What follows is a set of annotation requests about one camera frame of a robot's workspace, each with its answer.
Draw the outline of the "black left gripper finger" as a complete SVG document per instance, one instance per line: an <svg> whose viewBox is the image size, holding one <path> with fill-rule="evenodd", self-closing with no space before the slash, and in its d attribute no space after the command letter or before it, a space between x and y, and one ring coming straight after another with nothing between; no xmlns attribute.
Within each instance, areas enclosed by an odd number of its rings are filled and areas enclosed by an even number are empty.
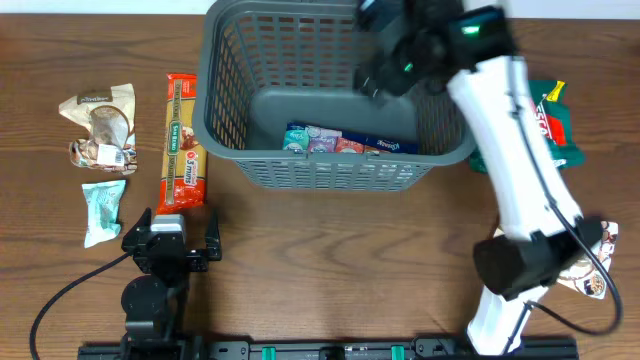
<svg viewBox="0 0 640 360"><path fill-rule="evenodd" d="M152 222L152 211L150 208L146 208L141 215L140 219L135 224L136 231L147 231Z"/></svg>
<svg viewBox="0 0 640 360"><path fill-rule="evenodd" d="M211 213L206 231L205 231L205 245L208 250L220 250L221 238L219 232L218 214L216 211Z"/></svg>

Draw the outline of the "Kleenex tissue multipack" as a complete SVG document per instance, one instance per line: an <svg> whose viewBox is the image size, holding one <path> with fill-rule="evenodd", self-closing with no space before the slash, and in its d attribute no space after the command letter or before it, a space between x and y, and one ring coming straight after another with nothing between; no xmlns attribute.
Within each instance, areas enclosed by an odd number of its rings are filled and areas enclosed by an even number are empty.
<svg viewBox="0 0 640 360"><path fill-rule="evenodd" d="M290 122L287 124L282 149L297 153L417 154L419 147L413 143L379 136Z"/></svg>

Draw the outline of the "beige dried mushroom bag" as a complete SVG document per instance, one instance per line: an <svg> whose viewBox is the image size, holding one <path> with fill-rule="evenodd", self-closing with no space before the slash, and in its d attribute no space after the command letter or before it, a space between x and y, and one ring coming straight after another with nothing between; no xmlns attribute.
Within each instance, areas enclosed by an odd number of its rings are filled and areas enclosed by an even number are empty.
<svg viewBox="0 0 640 360"><path fill-rule="evenodd" d="M535 301L555 285L599 300L606 294L604 275L567 230L522 240L497 228L474 246L473 261L483 291L503 302Z"/></svg>

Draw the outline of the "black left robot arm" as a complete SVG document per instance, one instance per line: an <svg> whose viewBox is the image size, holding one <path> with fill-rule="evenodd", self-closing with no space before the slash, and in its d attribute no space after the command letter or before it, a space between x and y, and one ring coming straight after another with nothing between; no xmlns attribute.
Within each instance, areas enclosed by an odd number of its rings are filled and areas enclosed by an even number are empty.
<svg viewBox="0 0 640 360"><path fill-rule="evenodd" d="M185 219L180 214L154 216L146 209L124 235L122 250L143 273L123 291L125 329L137 346L178 344L192 273L206 272L222 259L218 217L204 235L205 247L188 249Z"/></svg>

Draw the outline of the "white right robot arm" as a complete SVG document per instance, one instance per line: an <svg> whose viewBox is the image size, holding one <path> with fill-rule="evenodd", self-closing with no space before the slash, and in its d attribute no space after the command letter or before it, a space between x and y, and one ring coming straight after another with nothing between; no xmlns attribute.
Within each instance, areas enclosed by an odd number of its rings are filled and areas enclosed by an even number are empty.
<svg viewBox="0 0 640 360"><path fill-rule="evenodd" d="M382 44L356 70L359 92L401 96L436 82L468 124L496 194L501 234L474 247L484 288L466 335L476 355L517 354L532 309L600 240L602 227L582 213L553 164L504 10L360 1L355 17Z"/></svg>

